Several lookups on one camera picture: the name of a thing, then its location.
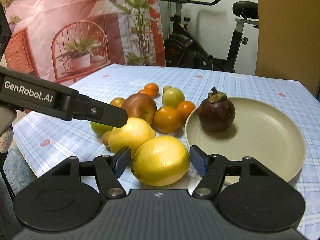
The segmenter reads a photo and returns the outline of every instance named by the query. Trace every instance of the pile of fruit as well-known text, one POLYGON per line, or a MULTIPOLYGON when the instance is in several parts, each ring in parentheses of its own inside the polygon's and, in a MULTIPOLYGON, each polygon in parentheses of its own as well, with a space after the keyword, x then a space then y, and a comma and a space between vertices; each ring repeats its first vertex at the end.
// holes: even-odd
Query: pile of fruit
POLYGON ((181 90, 163 88, 162 104, 157 109, 159 87, 150 83, 127 99, 115 98, 110 104, 126 110, 129 118, 122 128, 91 122, 92 130, 102 136, 102 142, 113 153, 129 146, 133 159, 133 173, 143 183, 166 186, 181 179, 189 167, 186 147, 173 136, 156 138, 155 130, 170 134, 178 130, 196 106, 186 101, 181 90))

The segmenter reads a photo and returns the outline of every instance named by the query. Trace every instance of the blue gripper pad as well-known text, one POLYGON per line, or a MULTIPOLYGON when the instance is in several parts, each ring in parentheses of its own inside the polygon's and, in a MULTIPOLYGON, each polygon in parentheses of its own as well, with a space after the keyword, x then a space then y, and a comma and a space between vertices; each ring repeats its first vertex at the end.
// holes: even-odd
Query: blue gripper pad
POLYGON ((122 148, 112 158, 116 159, 116 164, 114 168, 112 168, 112 171, 117 178, 120 178, 131 161, 131 150, 129 147, 122 148))
POLYGON ((205 164, 205 158, 210 158, 207 154, 205 154, 199 147, 197 146, 191 146, 190 147, 190 161, 196 171, 198 172, 200 177, 203 177, 206 172, 208 171, 208 168, 205 164))

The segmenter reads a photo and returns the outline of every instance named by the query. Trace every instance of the blue checkered tablecloth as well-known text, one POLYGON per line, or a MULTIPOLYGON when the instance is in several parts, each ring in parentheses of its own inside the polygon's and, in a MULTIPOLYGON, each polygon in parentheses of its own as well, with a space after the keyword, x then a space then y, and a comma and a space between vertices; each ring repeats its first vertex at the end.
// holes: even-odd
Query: blue checkered tablecloth
MULTIPOLYGON (((306 159, 295 182, 306 200, 306 212, 298 230, 309 239, 320 236, 320 103, 298 81, 285 81, 206 70, 111 65, 71 85, 91 98, 109 103, 115 97, 127 98, 147 83, 155 82, 183 91, 186 100, 197 106, 213 86, 229 97, 263 101, 289 116, 300 129, 306 144, 306 159)), ((155 99, 161 106, 161 97, 155 99)), ((37 176, 65 158, 76 155, 80 161, 91 161, 107 150, 90 128, 90 122, 60 119, 31 112, 14 126, 17 145, 37 176)), ((184 135, 176 135, 186 144, 184 135)), ((190 192, 200 181, 190 165, 178 182, 164 188, 187 188, 190 192)), ((82 180, 96 188, 93 178, 82 180)), ((141 184, 127 169, 119 179, 126 191, 151 188, 141 184)))

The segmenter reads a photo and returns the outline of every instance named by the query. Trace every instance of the screw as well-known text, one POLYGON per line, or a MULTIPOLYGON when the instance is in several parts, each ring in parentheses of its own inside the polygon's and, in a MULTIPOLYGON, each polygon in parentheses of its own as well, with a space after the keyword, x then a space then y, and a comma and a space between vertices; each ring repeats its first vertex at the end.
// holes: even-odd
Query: screw
POLYGON ((206 187, 201 187, 201 188, 197 188, 196 189, 196 194, 198 196, 207 196, 211 193, 211 190, 209 190, 208 188, 206 187))
POLYGON ((118 188, 118 187, 113 187, 108 190, 108 194, 110 196, 119 196, 119 195, 123 194, 123 189, 118 188))
POLYGON ((91 114, 95 114, 97 112, 97 109, 95 107, 90 109, 91 114))

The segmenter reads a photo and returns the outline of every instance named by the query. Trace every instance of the flower pot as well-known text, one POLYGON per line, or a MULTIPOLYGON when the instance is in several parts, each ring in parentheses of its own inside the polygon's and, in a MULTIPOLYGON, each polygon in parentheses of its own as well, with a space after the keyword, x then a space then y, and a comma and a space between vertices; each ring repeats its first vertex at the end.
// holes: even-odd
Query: flower pot
POLYGON ((85 67, 90 66, 90 57, 91 54, 89 53, 81 57, 71 59, 71 67, 73 69, 83 69, 85 67))
POLYGON ((14 32, 15 23, 13 23, 13 22, 9 23, 9 27, 10 27, 11 33, 13 33, 14 32))

